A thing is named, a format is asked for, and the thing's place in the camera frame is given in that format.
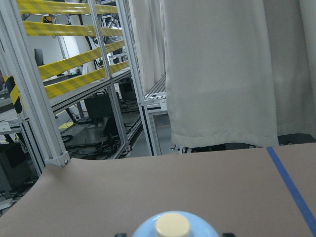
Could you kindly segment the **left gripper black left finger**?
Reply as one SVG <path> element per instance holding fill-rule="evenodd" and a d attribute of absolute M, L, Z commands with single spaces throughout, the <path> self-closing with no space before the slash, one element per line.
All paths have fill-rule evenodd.
<path fill-rule="evenodd" d="M 115 237 L 127 237 L 126 233 L 117 233 L 115 234 Z"/>

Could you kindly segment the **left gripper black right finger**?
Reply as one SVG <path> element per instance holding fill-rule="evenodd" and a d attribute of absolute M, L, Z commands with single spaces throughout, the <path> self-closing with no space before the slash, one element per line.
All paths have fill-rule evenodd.
<path fill-rule="evenodd" d="M 234 233 L 222 233 L 222 237 L 235 237 Z"/>

